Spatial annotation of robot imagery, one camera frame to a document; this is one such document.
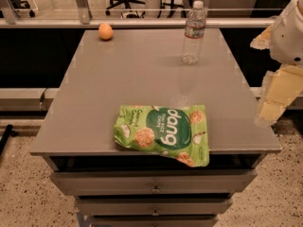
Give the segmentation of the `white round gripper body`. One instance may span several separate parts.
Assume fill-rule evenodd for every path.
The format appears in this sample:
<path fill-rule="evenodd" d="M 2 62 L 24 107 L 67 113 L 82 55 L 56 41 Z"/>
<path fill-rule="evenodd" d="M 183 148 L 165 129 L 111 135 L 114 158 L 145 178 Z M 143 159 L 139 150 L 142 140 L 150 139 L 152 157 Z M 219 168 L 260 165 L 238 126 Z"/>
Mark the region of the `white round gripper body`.
<path fill-rule="evenodd" d="M 291 0 L 277 16 L 271 31 L 271 58 L 303 65 L 303 0 Z"/>

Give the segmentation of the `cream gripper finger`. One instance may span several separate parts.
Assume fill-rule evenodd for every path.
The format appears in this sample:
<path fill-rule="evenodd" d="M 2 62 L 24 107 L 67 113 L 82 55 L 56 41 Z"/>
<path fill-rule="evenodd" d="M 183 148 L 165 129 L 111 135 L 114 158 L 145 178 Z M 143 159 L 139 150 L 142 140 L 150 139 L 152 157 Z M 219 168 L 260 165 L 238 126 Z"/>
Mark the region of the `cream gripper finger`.
<path fill-rule="evenodd" d="M 259 50 L 269 49 L 272 28 L 273 26 L 268 26 L 265 28 L 256 38 L 252 40 L 250 46 Z"/>
<path fill-rule="evenodd" d="M 257 106 L 258 124 L 275 124 L 303 92 L 303 67 L 282 64 L 263 78 Z"/>

